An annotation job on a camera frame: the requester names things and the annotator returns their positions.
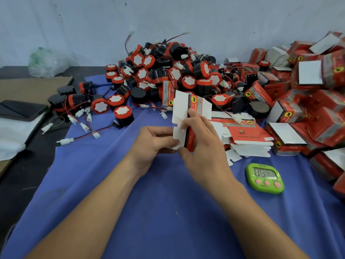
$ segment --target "plastic bag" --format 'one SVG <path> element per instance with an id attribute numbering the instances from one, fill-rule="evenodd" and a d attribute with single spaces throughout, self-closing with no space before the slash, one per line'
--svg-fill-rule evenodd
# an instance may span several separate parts
<path id="1" fill-rule="evenodd" d="M 39 47 L 29 57 L 29 73 L 35 77 L 54 77 L 69 67 L 67 58 Z"/>

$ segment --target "forearm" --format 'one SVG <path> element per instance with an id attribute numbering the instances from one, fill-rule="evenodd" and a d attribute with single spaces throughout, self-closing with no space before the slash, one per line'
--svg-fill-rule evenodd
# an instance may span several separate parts
<path id="1" fill-rule="evenodd" d="M 124 158 L 27 258 L 101 258 L 138 178 Z"/>
<path id="2" fill-rule="evenodd" d="M 215 187 L 213 196 L 227 214 L 247 258 L 308 258 L 239 182 L 223 181 Z"/>

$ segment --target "person's left hand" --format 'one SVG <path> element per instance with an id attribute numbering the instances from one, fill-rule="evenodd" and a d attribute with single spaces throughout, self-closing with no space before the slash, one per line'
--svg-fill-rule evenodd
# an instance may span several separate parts
<path id="1" fill-rule="evenodd" d="M 139 136 L 134 141 L 125 158 L 134 165 L 138 176 L 143 176 L 150 168 L 157 154 L 173 154 L 172 148 L 179 143 L 173 139 L 172 127 L 145 126 L 140 129 Z"/>

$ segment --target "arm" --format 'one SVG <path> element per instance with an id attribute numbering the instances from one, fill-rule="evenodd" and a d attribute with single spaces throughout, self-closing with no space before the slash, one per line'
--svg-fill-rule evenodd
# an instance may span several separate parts
<path id="1" fill-rule="evenodd" d="M 188 113 L 190 118 L 182 122 L 181 128 L 191 126 L 198 143 L 194 154 L 184 147 L 179 148 L 178 153 L 194 179 L 210 192 L 226 213 L 246 257 L 308 258 L 235 179 L 213 125 L 192 109 Z"/>
<path id="2" fill-rule="evenodd" d="M 101 258 L 137 180 L 160 152 L 173 153 L 171 127 L 143 127 L 110 174 L 28 254 L 31 258 Z"/>

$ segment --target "blue tablecloth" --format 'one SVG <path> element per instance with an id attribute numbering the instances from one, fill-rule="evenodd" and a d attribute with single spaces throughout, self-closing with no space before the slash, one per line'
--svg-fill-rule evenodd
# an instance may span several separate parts
<path id="1" fill-rule="evenodd" d="M 108 87 L 104 75 L 86 78 Z M 55 161 L 15 227 L 2 258 L 23 258 L 97 186 L 124 157 L 142 126 L 172 126 L 152 109 L 133 107 L 135 121 L 56 148 Z M 93 115 L 91 126 L 110 125 L 109 111 Z M 67 138 L 85 134 L 72 125 Z M 249 163 L 274 166 L 282 194 L 258 192 L 246 182 Z M 345 258 L 345 207 L 306 158 L 249 157 L 231 166 L 257 204 L 311 258 Z M 225 214 L 190 176 L 177 155 L 160 155 L 135 185 L 103 258 L 244 258 Z"/>

